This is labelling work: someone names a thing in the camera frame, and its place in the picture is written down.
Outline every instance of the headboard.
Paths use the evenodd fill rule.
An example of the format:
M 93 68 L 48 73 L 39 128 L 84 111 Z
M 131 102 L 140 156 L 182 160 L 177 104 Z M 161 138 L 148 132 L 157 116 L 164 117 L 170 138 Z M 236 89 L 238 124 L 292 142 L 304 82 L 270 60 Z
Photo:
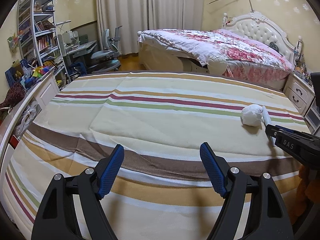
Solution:
M 295 46 L 288 39 L 287 34 L 273 21 L 270 21 L 260 12 L 250 12 L 238 17 L 233 17 L 228 22 L 228 15 L 224 13 L 222 19 L 222 28 L 226 30 L 235 30 L 260 41 L 266 45 L 270 42 L 275 42 L 279 48 L 279 53 L 283 55 L 292 65 Z

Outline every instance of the bookshelf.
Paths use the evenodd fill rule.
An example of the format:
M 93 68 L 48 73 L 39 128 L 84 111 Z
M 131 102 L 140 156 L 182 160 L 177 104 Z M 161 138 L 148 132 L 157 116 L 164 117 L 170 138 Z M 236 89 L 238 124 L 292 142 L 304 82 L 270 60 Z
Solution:
M 56 65 L 54 76 L 63 78 L 67 73 L 57 40 L 54 12 L 42 11 L 38 6 L 50 6 L 53 0 L 19 0 L 17 9 L 17 32 L 23 30 L 22 39 L 19 41 L 21 58 L 29 63 L 35 59 L 38 66 L 43 66 L 47 60 L 52 60 Z

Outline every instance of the white curtain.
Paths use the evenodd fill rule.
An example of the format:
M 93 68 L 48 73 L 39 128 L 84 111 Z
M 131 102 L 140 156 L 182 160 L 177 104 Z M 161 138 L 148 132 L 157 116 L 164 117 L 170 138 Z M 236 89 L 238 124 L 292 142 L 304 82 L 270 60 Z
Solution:
M 149 29 L 200 30 L 204 0 L 148 0 Z
M 137 32 L 151 29 L 200 30 L 203 0 L 97 0 L 97 22 L 101 37 L 105 29 L 120 25 L 120 53 L 137 53 Z

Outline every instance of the pink floral comforter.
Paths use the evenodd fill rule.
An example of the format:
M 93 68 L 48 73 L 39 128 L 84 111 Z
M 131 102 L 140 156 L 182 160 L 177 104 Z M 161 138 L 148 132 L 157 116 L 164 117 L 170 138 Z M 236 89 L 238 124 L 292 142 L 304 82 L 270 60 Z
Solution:
M 223 29 L 210 32 L 172 29 L 142 32 L 141 42 L 154 44 L 153 40 L 168 50 L 188 53 L 202 66 L 213 55 L 224 57 L 234 77 L 252 82 L 278 81 L 293 70 L 285 57 L 266 44 Z

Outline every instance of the wooden floor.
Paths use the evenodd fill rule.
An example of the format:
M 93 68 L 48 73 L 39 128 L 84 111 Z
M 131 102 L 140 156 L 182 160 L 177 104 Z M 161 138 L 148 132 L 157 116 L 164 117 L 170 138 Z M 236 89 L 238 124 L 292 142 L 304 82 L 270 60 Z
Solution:
M 121 67 L 119 71 L 137 71 L 137 70 L 146 70 L 143 65 L 139 64 L 138 56 L 128 56 L 128 57 L 120 57 Z

